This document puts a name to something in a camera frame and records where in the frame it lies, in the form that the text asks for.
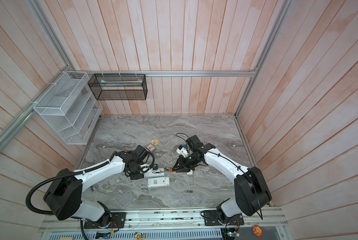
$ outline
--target wooden wall panel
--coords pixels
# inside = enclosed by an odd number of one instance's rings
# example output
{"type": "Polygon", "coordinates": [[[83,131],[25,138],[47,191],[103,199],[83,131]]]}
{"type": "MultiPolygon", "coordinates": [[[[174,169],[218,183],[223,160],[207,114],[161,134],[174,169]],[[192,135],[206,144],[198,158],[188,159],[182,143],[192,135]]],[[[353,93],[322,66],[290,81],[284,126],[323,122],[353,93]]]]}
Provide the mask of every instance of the wooden wall panel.
{"type": "MultiPolygon", "coordinates": [[[[76,69],[250,70],[284,0],[40,0],[76,69]]],[[[109,114],[234,113],[246,78],[148,78],[109,114]]]]}
{"type": "MultiPolygon", "coordinates": [[[[27,1],[1,0],[0,132],[64,66],[27,1]]],[[[25,206],[28,191],[61,169],[72,170],[80,154],[80,146],[65,144],[38,115],[23,127],[0,154],[0,235],[9,228],[15,232],[12,238],[36,236],[44,216],[25,206]]],[[[47,188],[32,197],[40,209],[48,209],[43,201],[47,188]]]]}
{"type": "Polygon", "coordinates": [[[293,4],[239,121],[295,239],[358,238],[358,0],[293,4]]]}

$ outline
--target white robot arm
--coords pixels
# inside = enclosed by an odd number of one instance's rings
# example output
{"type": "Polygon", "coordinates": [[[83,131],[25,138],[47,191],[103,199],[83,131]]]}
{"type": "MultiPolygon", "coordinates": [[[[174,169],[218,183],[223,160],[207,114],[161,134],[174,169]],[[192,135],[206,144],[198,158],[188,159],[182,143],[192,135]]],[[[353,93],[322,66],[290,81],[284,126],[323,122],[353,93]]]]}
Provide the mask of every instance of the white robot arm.
{"type": "MultiPolygon", "coordinates": [[[[194,170],[198,163],[204,162],[222,172],[235,185],[235,199],[228,199],[217,207],[222,216],[232,217],[242,212],[252,216],[271,200],[271,194],[258,168],[240,165],[212,144],[201,143],[196,135],[189,137],[186,142],[192,154],[180,155],[170,171],[189,172],[194,170]]],[[[97,223],[99,227],[106,227],[111,221],[110,211],[99,201],[82,200],[81,193],[95,183],[121,172],[131,180],[141,179],[144,173],[156,165],[154,160],[154,155],[139,145],[134,151],[114,152],[109,159],[84,169],[73,172],[68,169],[61,170],[56,177],[47,179],[30,190],[26,205],[40,214],[55,214],[59,220],[69,217],[85,218],[97,223]],[[148,154],[153,160],[145,167],[143,160],[148,154]],[[52,211],[36,209],[31,204],[31,196],[48,182],[52,184],[43,199],[52,211]]]]}
{"type": "Polygon", "coordinates": [[[257,167],[248,168],[240,165],[221,153],[214,145],[203,144],[196,135],[189,137],[186,143],[192,154],[180,155],[172,171],[189,172],[194,170],[200,162],[204,162],[215,167],[233,182],[235,199],[227,199],[217,207],[225,219],[242,212],[247,216],[252,216],[271,201],[270,191],[262,172],[257,167]]]}

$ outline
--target marble table surface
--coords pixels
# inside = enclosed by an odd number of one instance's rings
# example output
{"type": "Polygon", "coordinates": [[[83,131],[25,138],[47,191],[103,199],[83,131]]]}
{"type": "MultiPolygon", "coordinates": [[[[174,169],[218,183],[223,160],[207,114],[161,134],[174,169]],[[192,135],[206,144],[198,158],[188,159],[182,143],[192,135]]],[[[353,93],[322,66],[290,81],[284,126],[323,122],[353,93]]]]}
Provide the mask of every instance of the marble table surface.
{"type": "MultiPolygon", "coordinates": [[[[231,115],[150,115],[103,117],[90,145],[83,167],[109,158],[113,151],[132,151],[147,146],[151,139],[160,143],[153,152],[159,167],[172,168],[184,144],[178,132],[197,135],[210,142],[234,161],[251,167],[234,116],[231,115]]],[[[147,179],[130,180],[124,173],[110,176],[87,189],[82,197],[103,202],[110,209],[151,209],[183,207],[216,207],[234,197],[234,185],[211,166],[196,167],[193,175],[166,172],[167,187],[148,188],[147,179]]]]}

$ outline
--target red sticker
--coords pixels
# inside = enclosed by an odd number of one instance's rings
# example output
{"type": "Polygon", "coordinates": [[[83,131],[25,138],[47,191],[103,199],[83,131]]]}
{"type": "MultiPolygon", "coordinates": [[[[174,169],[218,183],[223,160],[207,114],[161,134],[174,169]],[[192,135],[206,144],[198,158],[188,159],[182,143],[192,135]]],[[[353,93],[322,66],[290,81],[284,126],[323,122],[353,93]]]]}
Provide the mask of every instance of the red sticker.
{"type": "Polygon", "coordinates": [[[259,227],[259,225],[254,225],[252,227],[252,231],[253,231],[253,234],[255,234],[255,236],[257,236],[257,237],[263,236],[263,229],[261,227],[259,227]]]}

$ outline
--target wire shelf organizer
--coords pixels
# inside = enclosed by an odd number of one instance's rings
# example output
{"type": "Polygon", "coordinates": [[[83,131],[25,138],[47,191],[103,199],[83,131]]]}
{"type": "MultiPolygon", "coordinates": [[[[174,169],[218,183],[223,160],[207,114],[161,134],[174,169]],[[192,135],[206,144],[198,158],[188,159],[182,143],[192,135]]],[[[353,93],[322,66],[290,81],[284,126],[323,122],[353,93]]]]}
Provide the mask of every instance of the wire shelf organizer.
{"type": "Polygon", "coordinates": [[[86,72],[65,72],[35,104],[34,110],[67,144],[87,144],[102,106],[82,94],[86,72]]]}

